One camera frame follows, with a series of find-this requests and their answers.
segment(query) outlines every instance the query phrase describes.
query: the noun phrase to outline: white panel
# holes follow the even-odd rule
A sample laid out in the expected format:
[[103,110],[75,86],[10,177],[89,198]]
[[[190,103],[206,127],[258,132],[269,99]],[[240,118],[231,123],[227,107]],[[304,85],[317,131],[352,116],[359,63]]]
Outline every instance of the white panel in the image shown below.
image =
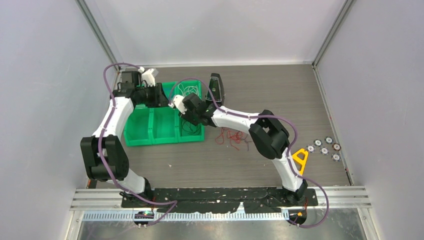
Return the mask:
[[1,1],[0,25],[1,239],[64,239],[108,58],[72,0]]
[[356,1],[318,66],[350,170],[388,240],[424,233],[423,9]]
[[311,63],[344,1],[88,2],[127,62],[234,65]]

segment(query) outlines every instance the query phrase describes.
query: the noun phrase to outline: red string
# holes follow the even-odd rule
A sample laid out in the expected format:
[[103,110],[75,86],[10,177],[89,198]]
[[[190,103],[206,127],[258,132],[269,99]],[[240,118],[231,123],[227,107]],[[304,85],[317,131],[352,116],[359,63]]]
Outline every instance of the red string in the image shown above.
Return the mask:
[[219,145],[222,145],[225,142],[225,138],[224,138],[224,133],[226,132],[226,138],[229,139],[229,144],[237,149],[238,151],[240,150],[238,147],[236,147],[235,145],[233,145],[233,141],[236,144],[240,144],[241,141],[244,141],[247,144],[247,151],[249,151],[249,143],[251,141],[247,141],[247,138],[249,135],[246,135],[243,138],[244,133],[242,131],[235,131],[232,130],[230,128],[227,127],[221,127],[221,134],[215,138],[215,142]]

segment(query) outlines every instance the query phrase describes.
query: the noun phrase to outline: table surface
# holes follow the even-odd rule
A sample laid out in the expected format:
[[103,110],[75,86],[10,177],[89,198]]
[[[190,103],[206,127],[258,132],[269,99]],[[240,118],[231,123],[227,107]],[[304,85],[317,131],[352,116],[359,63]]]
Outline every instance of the table surface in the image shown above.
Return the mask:
[[[198,78],[209,82],[211,73],[221,75],[224,105],[230,109],[260,113],[272,111],[295,124],[298,140],[292,153],[320,139],[330,150],[310,153],[304,176],[322,186],[348,185],[343,163],[334,162],[325,137],[334,137],[314,72],[310,65],[205,66],[159,68],[157,82]],[[283,123],[293,140],[294,132]],[[265,187],[281,186],[273,163],[261,156],[254,144],[230,145],[215,139],[221,129],[205,127],[203,142],[127,147],[122,139],[130,168],[147,178],[154,188]],[[99,183],[98,188],[114,187]]]

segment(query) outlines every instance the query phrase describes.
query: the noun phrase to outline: purple cable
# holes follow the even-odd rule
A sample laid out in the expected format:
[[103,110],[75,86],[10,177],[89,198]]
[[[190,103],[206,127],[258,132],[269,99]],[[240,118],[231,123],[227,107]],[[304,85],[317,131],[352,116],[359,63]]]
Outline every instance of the purple cable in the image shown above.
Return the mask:
[[113,104],[113,108],[112,108],[112,110],[110,111],[110,113],[109,113],[109,116],[107,117],[107,119],[106,119],[106,121],[104,122],[104,126],[103,126],[103,129],[101,130],[101,132],[100,132],[100,136],[98,137],[98,145],[97,145],[97,149],[98,149],[98,153],[99,153],[99,155],[100,155],[100,159],[101,159],[101,161],[103,162],[103,165],[104,165],[104,167],[106,168],[106,170],[107,170],[107,173],[109,174],[109,176],[110,176],[110,178],[112,179],[112,181],[113,181],[113,184],[118,188],[118,189],[121,189],[121,190],[123,190],[123,191],[125,191],[125,192],[128,192],[128,193],[130,193],[130,194],[132,194],[132,195],[134,195],[136,198],[138,198],[138,199],[140,199],[141,201],[144,201],[144,202],[146,202],[146,203],[148,203],[148,204],[151,204],[151,205],[159,205],[159,206],[163,206],[163,205],[171,205],[172,204],[172,206],[161,216],[161,217],[159,217],[157,220],[155,220],[155,221],[153,221],[153,222],[150,222],[149,224],[147,224],[147,226],[152,226],[152,225],[155,225],[155,224],[157,224],[162,218],[164,218],[176,205],[177,205],[177,201],[176,200],[174,200],[174,201],[169,201],[169,202],[154,202],[154,201],[149,201],[149,200],[147,200],[147,199],[145,199],[145,198],[143,198],[143,197],[141,197],[141,196],[139,196],[138,194],[136,194],[135,192],[133,192],[133,191],[131,191],[130,189],[127,189],[127,188],[125,188],[125,187],[123,187],[123,186],[121,186],[119,183],[118,183],[118,181],[117,181],[117,179],[115,178],[115,176],[114,176],[114,173],[112,172],[112,170],[111,170],[111,168],[109,167],[109,164],[108,164],[108,162],[106,161],[106,159],[105,159],[105,156],[103,155],[103,148],[102,148],[102,139],[103,139],[103,134],[105,134],[105,130],[106,130],[106,127],[108,126],[108,124],[109,124],[109,121],[111,120],[111,118],[112,118],[112,116],[113,116],[113,114],[114,114],[114,112],[115,112],[115,108],[116,108],[116,102],[115,102],[115,97],[114,97],[114,94],[113,94],[113,92],[112,92],[112,89],[111,89],[111,87],[109,86],[109,84],[108,84],[108,80],[106,79],[106,71],[109,69],[109,68],[111,68],[111,67],[113,67],[113,66],[118,66],[118,65],[127,65],[127,66],[130,66],[130,67],[134,67],[134,68],[137,68],[137,69],[139,69],[140,67],[139,66],[136,66],[136,65],[133,65],[133,64],[130,64],[130,63],[126,63],[126,62],[119,62],[119,63],[113,63],[113,64],[110,64],[110,65],[108,65],[104,70],[103,70],[103,80],[104,80],[104,83],[106,84],[106,87],[107,87],[107,90],[109,91],[109,95],[110,95],[110,98],[112,99],[112,104]]
[[[225,110],[223,110],[222,108],[220,108],[220,106],[218,106],[217,101],[215,100],[214,94],[212,93],[212,91],[211,91],[211,89],[209,88],[209,86],[208,86],[208,85],[207,85],[204,81],[202,81],[202,80],[200,80],[200,79],[198,79],[198,78],[192,78],[192,77],[182,79],[182,80],[180,80],[180,81],[178,81],[178,82],[176,82],[176,83],[174,84],[174,86],[171,88],[171,91],[170,91],[170,93],[169,93],[169,103],[171,103],[171,101],[172,101],[172,98],[171,98],[171,97],[172,97],[172,93],[174,92],[175,87],[176,87],[178,84],[180,84],[181,82],[183,82],[183,81],[187,81],[187,80],[197,80],[197,81],[200,81],[200,82],[201,82],[201,83],[202,83],[202,84],[206,87],[207,91],[209,92],[209,95],[211,96],[211,98],[212,98],[212,102],[213,102],[213,104],[215,105],[216,109],[220,110],[221,112],[224,112],[224,113],[226,113],[226,114],[233,115],[233,116],[236,116],[236,117],[245,118],[245,119],[262,119],[262,118],[278,119],[278,120],[281,120],[281,121],[283,121],[283,122],[286,122],[288,125],[290,125],[290,127],[291,127],[291,128],[293,129],[293,131],[294,131],[294,139],[293,139],[293,141],[290,143],[290,145],[288,145],[288,147],[287,147],[287,152],[285,153],[286,157],[287,157],[288,159],[290,159],[290,158],[289,158],[290,149],[292,148],[293,144],[295,144],[295,142],[298,140],[298,130],[296,129],[295,125],[294,125],[291,121],[289,121],[289,120],[285,119],[284,117],[281,117],[281,116],[275,116],[275,115],[257,115],[257,116],[247,116],[247,115],[243,115],[243,114],[236,113],[236,112],[225,111]],[[322,224],[322,223],[326,220],[326,218],[327,218],[327,216],[328,216],[328,214],[329,214],[329,210],[330,210],[330,206],[329,206],[329,197],[327,196],[326,191],[325,191],[325,190],[324,190],[324,188],[323,188],[321,185],[319,185],[316,181],[314,181],[314,180],[312,180],[312,179],[310,179],[310,178],[308,178],[308,177],[305,177],[305,176],[302,176],[302,175],[298,174],[298,173],[295,171],[295,169],[293,168],[292,161],[288,161],[288,165],[290,166],[291,171],[293,172],[293,174],[294,174],[296,177],[299,177],[299,178],[301,178],[301,179],[304,179],[304,180],[306,180],[306,181],[309,181],[309,182],[311,182],[311,183],[315,184],[315,185],[316,185],[319,189],[321,189],[322,193],[324,194],[324,196],[325,196],[325,202],[326,202],[326,210],[325,210],[324,217],[321,219],[321,221],[319,221],[319,222],[317,222],[317,223],[315,223],[315,224],[312,224],[312,225],[299,225],[299,227],[300,227],[300,228],[304,228],[304,229],[309,229],[309,228],[313,228],[313,227],[319,226],[320,224]],[[289,222],[289,223],[291,223],[291,224],[293,224],[293,225],[297,225],[297,223],[295,223],[294,221],[292,221],[292,220],[290,220],[290,219],[288,220],[288,222]]]

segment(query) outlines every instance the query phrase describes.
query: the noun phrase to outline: purple hose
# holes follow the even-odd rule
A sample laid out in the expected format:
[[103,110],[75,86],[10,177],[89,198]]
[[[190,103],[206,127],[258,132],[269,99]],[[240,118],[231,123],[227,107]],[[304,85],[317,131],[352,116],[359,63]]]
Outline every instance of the purple hose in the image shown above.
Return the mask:
[[139,66],[136,66],[136,65],[133,65],[133,64],[130,64],[130,63],[125,63],[125,62],[120,62],[120,63],[113,63],[113,64],[110,64],[110,65],[108,65],[104,70],[103,70],[103,80],[104,80],[104,83],[106,84],[106,87],[107,87],[107,90],[109,91],[109,95],[110,95],[110,98],[112,99],[112,104],[113,104],[113,108],[112,108],[112,110],[110,111],[110,114],[109,114],[109,116],[107,116],[107,119],[106,119],[106,121],[104,122],[104,126],[103,126],[103,129],[101,130],[101,132],[100,132],[100,136],[98,137],[98,145],[97,145],[97,149],[98,149],[98,153],[99,153],[99,155],[100,155],[100,159],[101,159],[101,161],[102,161],[102,163],[103,163],[103,165],[104,165],[104,167],[106,168],[106,170],[107,170],[107,173],[109,174],[109,176],[110,176],[110,178],[112,179],[112,181],[113,181],[113,184],[118,188],[118,189],[121,189],[121,190],[123,190],[123,191],[125,191],[125,192],[128,192],[128,193],[130,193],[130,194],[132,194],[132,195],[134,195],[135,197],[137,197],[138,199],[140,199],[141,201],[144,201],[144,202],[146,202],[146,203],[148,203],[148,204],[152,204],[152,205],[159,205],[159,206],[163,206],[163,205],[171,205],[172,204],[172,206],[165,212],[165,214],[163,214],[161,217],[159,217],[157,220],[155,220],[155,221],[153,221],[153,222],[150,222],[149,224],[147,224],[147,226],[152,226],[152,225],[155,225],[155,224],[157,224],[162,218],[164,218],[176,205],[177,205],[177,201],[176,200],[174,200],[174,201],[169,201],[169,202],[154,202],[154,201],[149,201],[149,200],[147,200],[147,199],[145,199],[145,198],[143,198],[143,197],[141,197],[141,196],[139,196],[138,194],[136,194],[135,192],[133,192],[133,191],[131,191],[131,190],[129,190],[129,189],[127,189],[126,187],[123,187],[123,186],[121,186],[119,183],[118,183],[118,181],[117,181],[117,179],[115,178],[115,176],[114,176],[114,173],[112,172],[112,170],[111,170],[111,168],[109,167],[109,164],[108,164],[108,162],[106,161],[106,159],[105,159],[105,156],[103,155],[103,149],[102,149],[102,139],[103,139],[103,135],[105,134],[105,130],[106,130],[106,127],[108,126],[108,124],[109,124],[109,121],[111,120],[111,118],[112,118],[112,116],[113,116],[113,114],[114,114],[114,112],[115,112],[115,106],[116,106],[116,102],[115,102],[115,97],[114,97],[114,94],[112,93],[112,89],[111,89],[111,87],[109,86],[109,84],[108,84],[108,80],[106,79],[106,71],[109,69],[109,68],[111,68],[111,67],[113,67],[113,66],[117,66],[117,65],[127,65],[127,66],[130,66],[130,67],[134,67],[134,68],[137,68],[137,69],[139,69],[140,67]]
[[[178,81],[178,82],[176,82],[176,83],[174,84],[174,86],[171,88],[171,91],[170,91],[170,93],[169,93],[169,103],[171,103],[171,100],[172,100],[171,96],[172,96],[172,93],[174,92],[175,87],[176,87],[178,84],[180,84],[181,82],[183,82],[183,81],[187,81],[187,80],[197,80],[197,81],[200,81],[200,82],[201,82],[201,83],[202,83],[202,84],[206,87],[207,91],[209,92],[209,95],[211,96],[211,98],[212,98],[212,102],[213,102],[213,104],[215,105],[216,109],[220,110],[221,112],[224,112],[224,113],[226,113],[226,114],[233,115],[233,116],[236,116],[236,117],[246,118],[246,119],[249,119],[249,118],[250,118],[250,119],[262,119],[262,118],[278,119],[278,120],[281,120],[281,121],[283,121],[283,122],[286,122],[288,125],[290,125],[290,127],[291,127],[291,128],[293,129],[293,131],[294,131],[294,139],[293,139],[293,141],[290,143],[290,145],[288,145],[288,147],[287,147],[287,152],[285,153],[286,157],[287,157],[288,159],[290,159],[290,158],[289,158],[290,149],[292,148],[293,144],[295,144],[295,142],[298,140],[298,130],[296,129],[295,125],[294,125],[291,121],[289,121],[289,120],[285,119],[284,117],[281,117],[281,116],[275,116],[275,115],[257,115],[257,116],[247,116],[247,115],[243,115],[243,114],[236,113],[236,112],[225,111],[225,110],[223,110],[222,108],[220,108],[220,107],[218,106],[217,101],[215,100],[214,94],[212,93],[212,91],[211,91],[211,89],[209,88],[209,86],[208,86],[208,85],[207,85],[204,81],[202,81],[202,80],[200,80],[200,79],[197,79],[197,78],[192,78],[192,77],[182,79],[182,80],[180,80],[180,81]],[[325,219],[327,218],[327,216],[328,216],[328,214],[329,214],[329,210],[330,210],[330,206],[329,206],[329,197],[327,196],[326,191],[325,191],[325,190],[324,190],[324,188],[323,188],[321,185],[319,185],[316,181],[314,181],[314,180],[312,180],[312,179],[310,179],[310,178],[308,178],[308,177],[305,177],[305,176],[302,176],[302,175],[298,174],[298,173],[295,171],[295,169],[293,168],[292,161],[290,161],[290,160],[289,160],[289,161],[288,161],[288,165],[290,166],[291,171],[293,172],[293,174],[294,174],[296,177],[299,177],[299,178],[301,178],[301,179],[304,179],[304,180],[306,180],[306,181],[309,181],[309,182],[311,182],[311,183],[315,184],[315,185],[316,185],[319,189],[321,189],[322,193],[324,193],[324,196],[325,196],[326,210],[325,210],[324,217],[321,219],[321,221],[319,221],[319,222],[317,222],[317,223],[315,223],[315,224],[312,224],[312,225],[299,225],[299,227],[300,227],[300,228],[304,228],[304,229],[309,229],[309,228],[313,228],[313,227],[316,227],[316,226],[318,226],[318,225],[322,224],[322,223],[325,221]],[[288,220],[288,221],[289,221],[289,223],[291,223],[291,224],[293,224],[293,225],[297,225],[297,224],[296,224],[294,221],[292,221],[292,220]]]

